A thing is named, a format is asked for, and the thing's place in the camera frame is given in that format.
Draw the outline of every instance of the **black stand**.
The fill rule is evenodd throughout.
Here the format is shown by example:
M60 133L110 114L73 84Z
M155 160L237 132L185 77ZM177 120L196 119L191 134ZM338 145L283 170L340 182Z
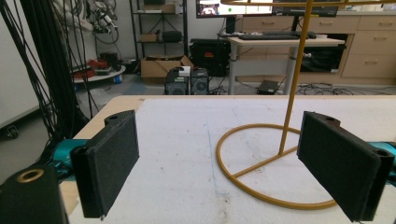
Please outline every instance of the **black stand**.
M292 31L296 31L297 30L297 25L299 23L299 19L300 19L299 16L294 16L293 24L291 25L291 30Z
M232 34L235 32L236 16L227 17L225 19L225 33Z

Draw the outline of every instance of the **cabinet drawer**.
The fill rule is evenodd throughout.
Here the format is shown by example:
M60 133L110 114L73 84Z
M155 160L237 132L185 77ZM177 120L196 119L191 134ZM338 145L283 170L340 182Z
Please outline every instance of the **cabinet drawer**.
M396 55L350 55L343 77L396 77Z
M358 27L359 18L360 16L312 17L308 30L323 34L353 34Z
M396 17L362 16L358 30L396 30Z
M396 31L358 31L351 54L396 54Z
M244 17L242 30L244 32L266 30L289 30L293 17Z

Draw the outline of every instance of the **yellow rod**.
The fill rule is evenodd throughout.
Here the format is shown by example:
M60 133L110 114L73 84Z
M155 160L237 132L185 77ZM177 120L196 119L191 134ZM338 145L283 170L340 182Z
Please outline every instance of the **yellow rod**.
M314 0L308 0L308 2L306 3L305 15L311 15L313 3L314 3ZM295 92L297 89L298 76L300 75L301 63L303 61L305 39L306 39L306 34L308 33L308 26L309 26L310 19L311 19L311 17L309 17L309 16L304 17L303 28L302 28L301 36L300 36L300 44L299 44L298 53L297 53L297 61L296 61L296 65L294 67L293 81L291 82L288 110L286 111L285 122L283 124L282 138L280 140L280 147L279 147L278 155L282 155L283 150L285 148L286 137L288 135L288 129L289 129L289 123L290 123L290 117L291 117L291 110L293 109L294 96L295 96Z
M291 152L295 151L296 149L297 149L297 147L292 147L289 150L286 150L282 155L275 155L275 156L271 157L270 159L267 159L265 161L261 161L261 162L255 164L255 165L252 165L252 166L248 167L247 169L234 174L233 177L234 178L238 178L238 177L240 177L242 175L248 174L248 173L250 173L250 172L252 172L254 170L257 170L260 167L270 163L271 161L276 161L277 159L280 159L281 157L290 154Z

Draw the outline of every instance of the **white tabletop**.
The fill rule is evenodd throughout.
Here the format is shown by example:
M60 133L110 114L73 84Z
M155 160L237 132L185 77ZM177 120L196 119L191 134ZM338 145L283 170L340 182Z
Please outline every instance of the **white tabletop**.
M136 108L140 159L126 180L104 222L85 219L80 204L70 223L350 223L342 210L292 210L259 201L230 182L215 156L219 138L248 123L283 124L288 98L281 97L158 97L121 96L102 110L79 134L92 137L103 118ZM396 97L297 97L290 127L299 129L305 110L341 120L341 126L365 141L396 139ZM255 129L224 143L231 170L277 153L280 132ZM298 135L288 136L287 147ZM244 183L274 197L299 203L321 202L329 195L291 153L252 175ZM386 186L371 223L393 223L396 188Z

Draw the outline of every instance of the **brass ring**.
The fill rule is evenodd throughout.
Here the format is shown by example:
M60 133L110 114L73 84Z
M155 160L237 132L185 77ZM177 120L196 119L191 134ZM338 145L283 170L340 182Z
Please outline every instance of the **brass ring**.
M44 174L44 170L42 169L32 169L23 172L22 174L18 175L17 181L26 184L29 182L32 182L34 180L37 180L40 176Z
M264 202L267 203L271 203L274 205L278 205L281 207L286 207L286 208L291 208L291 209L300 209L300 210L316 210L316 209L323 209L323 208L328 208L331 206L336 205L334 200L329 200L327 202L323 202L323 203L293 203L293 202L287 202L287 201L283 201L283 200L279 200L276 198L272 198L269 197L265 194L259 193L258 191L251 189L250 187L246 186L245 184L243 184L242 182L240 182L237 177L240 176L241 173L246 174L247 172L250 172L251 170L256 170L259 167L263 167L264 165L270 163L271 161L275 161L277 159L280 159L281 157L291 153L292 151L295 151L297 149L297 147L293 147L285 152L283 152L282 154L278 154L275 155L274 157L260 162L259 164L252 166L251 169L247 169L245 171L241 171L239 173L237 173L236 175L232 175L230 174L230 172L228 172L227 168L225 167L224 163L222 162L221 159L221 155L220 155L220 149L221 149L221 145L222 143L225 141L225 139L227 137L229 137L231 134L233 133L237 133L239 131L245 130L245 129L249 129L249 128L273 128L273 129L280 129L283 130L283 126L280 125L276 125L276 124L248 124L248 125L243 125L243 126L239 126L236 128L231 129L230 131L228 131L226 134L224 134L219 142L218 145L216 147L216 156L217 156L217 160L218 160L218 164L219 164L219 168L220 170L224 173L224 175L227 176L228 179L230 179L238 188L242 189L243 191L245 191L246 193L250 194L251 196L260 199ZM296 129L292 129L292 128L288 128L288 132L292 132L292 133L300 133L299 130Z

